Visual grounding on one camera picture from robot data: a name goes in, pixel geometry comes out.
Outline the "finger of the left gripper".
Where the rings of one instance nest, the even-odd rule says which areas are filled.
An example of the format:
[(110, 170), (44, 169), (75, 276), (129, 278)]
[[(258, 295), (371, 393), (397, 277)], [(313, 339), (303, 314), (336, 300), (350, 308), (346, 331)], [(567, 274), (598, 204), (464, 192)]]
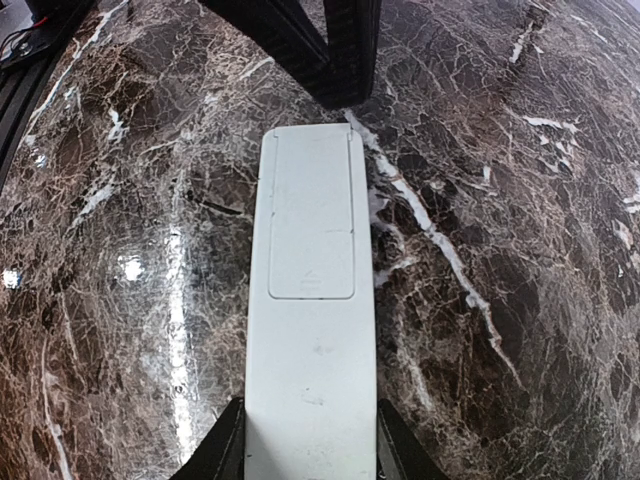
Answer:
[(274, 59), (316, 101), (331, 101), (328, 46), (297, 1), (203, 3)]
[(373, 90), (380, 0), (324, 1), (329, 51), (327, 106), (354, 106)]

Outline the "white remote control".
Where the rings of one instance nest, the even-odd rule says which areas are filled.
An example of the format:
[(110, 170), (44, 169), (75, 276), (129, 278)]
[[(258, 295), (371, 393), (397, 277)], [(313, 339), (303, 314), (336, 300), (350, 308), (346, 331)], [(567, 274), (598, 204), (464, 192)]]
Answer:
[(245, 374), (248, 479), (372, 479), (377, 466), (376, 326), (364, 148), (350, 129), (354, 293), (269, 293), (275, 133), (262, 141)]

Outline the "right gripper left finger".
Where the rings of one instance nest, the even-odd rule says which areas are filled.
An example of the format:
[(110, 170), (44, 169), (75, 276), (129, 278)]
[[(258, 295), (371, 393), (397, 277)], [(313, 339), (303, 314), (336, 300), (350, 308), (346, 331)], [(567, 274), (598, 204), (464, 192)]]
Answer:
[(187, 462), (170, 480), (241, 480), (245, 460), (245, 407), (232, 399)]

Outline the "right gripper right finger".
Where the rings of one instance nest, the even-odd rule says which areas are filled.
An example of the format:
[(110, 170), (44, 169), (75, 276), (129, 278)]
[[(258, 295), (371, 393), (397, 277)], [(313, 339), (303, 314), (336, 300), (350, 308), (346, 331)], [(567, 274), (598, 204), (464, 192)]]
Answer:
[(376, 478), (448, 480), (387, 399), (378, 401)]

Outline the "white battery cover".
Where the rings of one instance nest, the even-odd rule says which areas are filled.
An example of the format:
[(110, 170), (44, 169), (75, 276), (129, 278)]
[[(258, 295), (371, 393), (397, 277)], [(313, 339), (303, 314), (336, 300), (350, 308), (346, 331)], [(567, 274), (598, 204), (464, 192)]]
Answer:
[(269, 293), (277, 299), (347, 299), (354, 293), (350, 129), (275, 133)]

